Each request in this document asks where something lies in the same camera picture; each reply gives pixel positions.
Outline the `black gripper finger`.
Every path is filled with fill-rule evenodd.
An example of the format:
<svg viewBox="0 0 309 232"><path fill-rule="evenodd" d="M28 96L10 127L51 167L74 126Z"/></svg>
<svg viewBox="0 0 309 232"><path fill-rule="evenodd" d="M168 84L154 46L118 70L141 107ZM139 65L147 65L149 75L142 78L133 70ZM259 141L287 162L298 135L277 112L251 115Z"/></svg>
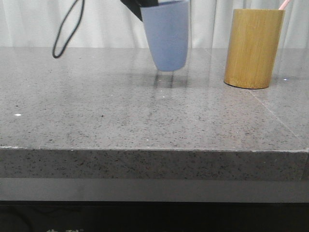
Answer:
<svg viewBox="0 0 309 232"><path fill-rule="evenodd" d="M141 7L158 6L158 0L121 0L124 4L140 21L142 21Z"/></svg>

